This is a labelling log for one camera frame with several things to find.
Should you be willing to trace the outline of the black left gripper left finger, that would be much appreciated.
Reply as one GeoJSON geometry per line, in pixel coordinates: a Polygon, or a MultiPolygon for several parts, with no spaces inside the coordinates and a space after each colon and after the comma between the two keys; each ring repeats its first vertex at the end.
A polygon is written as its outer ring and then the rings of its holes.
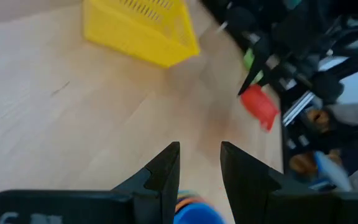
{"type": "Polygon", "coordinates": [[[6,190],[0,224],[173,224],[180,144],[169,144],[111,190],[6,190]]]}

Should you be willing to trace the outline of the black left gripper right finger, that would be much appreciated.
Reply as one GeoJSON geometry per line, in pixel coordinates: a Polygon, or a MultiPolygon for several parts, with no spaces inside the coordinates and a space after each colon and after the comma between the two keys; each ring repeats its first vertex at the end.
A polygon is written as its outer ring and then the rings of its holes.
{"type": "Polygon", "coordinates": [[[236,224],[358,224],[358,192],[312,190],[228,141],[220,163],[236,224]]]}

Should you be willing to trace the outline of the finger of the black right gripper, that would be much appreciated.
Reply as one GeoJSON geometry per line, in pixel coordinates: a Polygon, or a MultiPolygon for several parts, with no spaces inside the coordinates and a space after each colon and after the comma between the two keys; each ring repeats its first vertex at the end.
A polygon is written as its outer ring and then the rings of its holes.
{"type": "Polygon", "coordinates": [[[255,76],[258,74],[260,70],[263,71],[264,76],[261,79],[261,81],[259,81],[256,84],[260,86],[264,86],[268,83],[270,69],[267,65],[267,60],[270,57],[270,50],[266,49],[265,47],[258,47],[258,46],[253,46],[250,48],[252,49],[254,54],[254,62],[252,64],[250,71],[248,72],[248,75],[246,76],[246,79],[244,80],[243,84],[240,87],[238,95],[242,95],[248,89],[248,87],[251,86],[252,80],[255,78],[255,76]]]}

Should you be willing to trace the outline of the green plastic measuring cup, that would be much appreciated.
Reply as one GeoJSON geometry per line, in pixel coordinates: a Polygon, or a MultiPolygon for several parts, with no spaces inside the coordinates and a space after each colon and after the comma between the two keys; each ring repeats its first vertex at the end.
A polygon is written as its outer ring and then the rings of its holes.
{"type": "MultiPolygon", "coordinates": [[[[250,71],[252,64],[254,62],[254,54],[251,48],[248,48],[245,52],[244,58],[243,58],[244,66],[245,68],[250,71]]],[[[251,84],[256,84],[263,78],[264,73],[262,70],[258,72],[258,74],[255,76],[255,78],[252,80],[251,84]]]]}

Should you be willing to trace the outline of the red plastic measuring cup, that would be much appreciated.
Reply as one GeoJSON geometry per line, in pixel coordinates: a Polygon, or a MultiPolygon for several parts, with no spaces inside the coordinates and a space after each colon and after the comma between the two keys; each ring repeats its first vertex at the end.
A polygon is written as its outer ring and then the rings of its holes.
{"type": "Polygon", "coordinates": [[[244,108],[255,117],[262,129],[269,132],[280,111],[259,85],[251,85],[240,95],[244,108]]]}

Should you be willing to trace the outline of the light blue plastic measuring cup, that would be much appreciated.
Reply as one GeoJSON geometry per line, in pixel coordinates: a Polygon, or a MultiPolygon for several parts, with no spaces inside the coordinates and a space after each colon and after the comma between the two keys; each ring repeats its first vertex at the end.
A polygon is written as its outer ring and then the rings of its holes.
{"type": "Polygon", "coordinates": [[[206,203],[191,203],[174,216],[173,224],[226,224],[222,216],[206,203]]]}

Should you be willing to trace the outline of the teal plastic measuring cup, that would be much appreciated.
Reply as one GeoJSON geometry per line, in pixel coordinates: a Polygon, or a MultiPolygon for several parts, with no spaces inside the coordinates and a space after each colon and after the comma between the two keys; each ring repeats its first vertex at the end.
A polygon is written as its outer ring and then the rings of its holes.
{"type": "Polygon", "coordinates": [[[194,190],[179,190],[177,197],[183,198],[183,197],[197,197],[197,196],[199,196],[199,194],[194,190]]]}

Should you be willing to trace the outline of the orange plastic measuring cup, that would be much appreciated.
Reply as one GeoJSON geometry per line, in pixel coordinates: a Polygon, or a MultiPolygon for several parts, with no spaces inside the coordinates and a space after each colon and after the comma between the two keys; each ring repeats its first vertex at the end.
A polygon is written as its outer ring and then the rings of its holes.
{"type": "Polygon", "coordinates": [[[197,195],[183,195],[178,197],[177,203],[175,205],[175,213],[178,213],[181,209],[185,208],[187,205],[192,203],[205,203],[206,200],[197,195]]]}

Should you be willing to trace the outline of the yellow plastic basket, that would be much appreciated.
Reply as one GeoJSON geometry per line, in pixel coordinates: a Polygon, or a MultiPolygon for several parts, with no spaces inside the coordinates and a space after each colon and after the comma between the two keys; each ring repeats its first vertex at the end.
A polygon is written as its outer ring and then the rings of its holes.
{"type": "Polygon", "coordinates": [[[83,34],[162,67],[200,52],[185,0],[83,0],[83,34]]]}

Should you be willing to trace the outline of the light blue held object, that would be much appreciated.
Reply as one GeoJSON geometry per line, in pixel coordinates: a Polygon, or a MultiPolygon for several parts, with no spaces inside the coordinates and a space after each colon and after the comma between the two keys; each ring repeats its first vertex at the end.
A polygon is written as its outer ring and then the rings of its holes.
{"type": "Polygon", "coordinates": [[[340,165],[336,164],[321,151],[316,151],[314,153],[314,159],[319,173],[327,178],[339,190],[345,192],[353,190],[348,173],[340,165]]]}

